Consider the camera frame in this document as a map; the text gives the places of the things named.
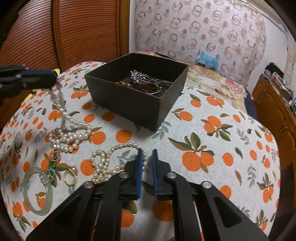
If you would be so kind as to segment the circle pattern curtain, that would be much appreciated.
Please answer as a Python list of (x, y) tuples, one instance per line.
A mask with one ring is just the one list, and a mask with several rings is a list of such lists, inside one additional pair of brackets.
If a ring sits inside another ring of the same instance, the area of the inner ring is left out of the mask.
[(217, 72), (244, 86), (261, 60), (266, 30), (260, 12), (243, 1), (137, 1), (135, 48), (196, 63), (202, 54)]

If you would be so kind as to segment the silver chain jewelry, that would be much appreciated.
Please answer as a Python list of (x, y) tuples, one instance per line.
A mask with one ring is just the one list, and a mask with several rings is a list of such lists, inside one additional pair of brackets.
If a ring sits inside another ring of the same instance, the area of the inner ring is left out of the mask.
[(153, 78), (147, 74), (138, 72), (136, 70), (133, 70), (130, 72), (130, 78), (135, 82), (135, 83), (153, 83), (153, 84), (158, 84), (161, 86), (171, 86), (173, 82), (167, 81), (167, 80), (160, 80), (157, 78)]

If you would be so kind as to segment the orange print tablecloth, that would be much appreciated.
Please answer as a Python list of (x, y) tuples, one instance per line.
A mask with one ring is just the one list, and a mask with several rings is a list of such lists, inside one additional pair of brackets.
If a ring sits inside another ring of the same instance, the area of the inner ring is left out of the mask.
[[(85, 62), (66, 70), (59, 77), (66, 110), (70, 117), (92, 128), (81, 143), (63, 146), (52, 173), (54, 210), (83, 182), (101, 179), (95, 151), (109, 153), (106, 171), (122, 167), (135, 158), (135, 145), (147, 157), (157, 149), (159, 158), (188, 181), (212, 182), (255, 225), (269, 234), (280, 195), (280, 159), (271, 132), (228, 102), (184, 86), (157, 131), (150, 131), (118, 114), (96, 105), (85, 81), (85, 74), (100, 66)], [(49, 168), (55, 154), (51, 132), (62, 123), (62, 114), (52, 104), (58, 90), (38, 90), (16, 111), (1, 132), (1, 204), (16, 236), (25, 240), (45, 219), (32, 213), (22, 194), (24, 174), (32, 167)], [(68, 187), (64, 172), (75, 166), (76, 184)]]

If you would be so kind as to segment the gold ring earrings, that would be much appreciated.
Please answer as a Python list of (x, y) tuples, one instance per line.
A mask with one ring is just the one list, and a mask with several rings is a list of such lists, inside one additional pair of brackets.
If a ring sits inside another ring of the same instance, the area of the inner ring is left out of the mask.
[(75, 166), (68, 168), (63, 174), (63, 181), (68, 187), (73, 187), (76, 184), (78, 170)]

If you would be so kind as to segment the black jewelry box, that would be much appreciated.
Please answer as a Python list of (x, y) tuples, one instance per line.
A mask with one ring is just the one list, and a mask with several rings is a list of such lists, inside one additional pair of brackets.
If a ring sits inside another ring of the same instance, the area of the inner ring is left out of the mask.
[[(160, 96), (130, 83), (133, 70), (169, 82)], [(85, 74), (93, 102), (151, 131), (157, 131), (182, 92), (189, 66), (160, 56), (130, 53)]]

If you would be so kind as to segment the floral bed blanket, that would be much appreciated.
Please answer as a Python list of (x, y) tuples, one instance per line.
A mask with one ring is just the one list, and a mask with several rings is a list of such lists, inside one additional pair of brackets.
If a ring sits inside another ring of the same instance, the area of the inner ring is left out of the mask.
[(228, 102), (240, 111), (247, 112), (245, 107), (247, 91), (243, 85), (199, 65), (189, 63), (188, 66), (186, 79), (188, 89), (197, 89), (211, 97)]

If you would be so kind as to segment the beige side curtain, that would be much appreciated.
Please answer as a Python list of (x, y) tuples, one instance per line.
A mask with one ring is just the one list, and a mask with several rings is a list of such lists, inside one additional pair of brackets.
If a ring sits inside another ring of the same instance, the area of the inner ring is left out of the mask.
[(293, 72), (295, 69), (295, 40), (289, 30), (287, 30), (286, 37), (287, 37), (287, 62), (285, 65), (284, 79), (287, 81), (288, 84), (291, 84)]

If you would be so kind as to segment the yellow Pikachu plush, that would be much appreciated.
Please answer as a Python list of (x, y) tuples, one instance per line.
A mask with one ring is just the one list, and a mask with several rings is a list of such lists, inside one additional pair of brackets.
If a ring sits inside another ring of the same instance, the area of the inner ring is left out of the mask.
[[(57, 73), (57, 75), (60, 74), (59, 68), (56, 68), (53, 71), (55, 71)], [(27, 100), (33, 99), (34, 96), (36, 95), (37, 91), (38, 91), (37, 89), (33, 89), (32, 92), (23, 100), (23, 102), (21, 103), (21, 106), (23, 106)]]

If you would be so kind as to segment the wooden sideboard cabinet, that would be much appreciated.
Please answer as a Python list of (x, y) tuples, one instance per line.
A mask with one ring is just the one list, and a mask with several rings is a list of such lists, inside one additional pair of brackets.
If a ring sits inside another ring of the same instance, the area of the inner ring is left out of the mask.
[(295, 161), (295, 116), (262, 76), (252, 92), (257, 119), (275, 138), (283, 170)]

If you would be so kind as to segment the wooden louvered wardrobe door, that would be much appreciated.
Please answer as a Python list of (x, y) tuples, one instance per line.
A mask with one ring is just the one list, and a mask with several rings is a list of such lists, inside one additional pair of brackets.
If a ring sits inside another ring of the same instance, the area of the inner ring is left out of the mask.
[(130, 1), (1, 1), (1, 65), (65, 71), (129, 51)]

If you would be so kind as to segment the blue wrapped box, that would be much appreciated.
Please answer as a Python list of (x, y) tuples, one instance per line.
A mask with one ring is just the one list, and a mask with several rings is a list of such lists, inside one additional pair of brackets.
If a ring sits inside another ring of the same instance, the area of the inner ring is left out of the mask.
[(202, 64), (213, 69), (218, 69), (219, 67), (219, 61), (204, 51), (196, 59), (195, 64)]

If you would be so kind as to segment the stack of folded clothes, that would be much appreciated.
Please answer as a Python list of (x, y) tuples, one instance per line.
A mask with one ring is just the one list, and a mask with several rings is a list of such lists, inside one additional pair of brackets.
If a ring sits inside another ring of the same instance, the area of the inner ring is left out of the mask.
[(283, 79), (283, 72), (273, 62), (270, 62), (262, 74), (263, 78), (268, 81), (279, 96), (290, 101), (293, 99), (294, 92), (287, 84), (286, 80)]

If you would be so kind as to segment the green jade bangle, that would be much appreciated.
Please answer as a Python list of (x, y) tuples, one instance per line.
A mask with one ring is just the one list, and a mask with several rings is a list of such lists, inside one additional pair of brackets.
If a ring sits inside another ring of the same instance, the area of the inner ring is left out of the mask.
[(39, 167), (32, 167), (22, 181), (23, 200), (29, 210), (38, 215), (47, 214), (53, 202), (53, 190), (49, 175)]

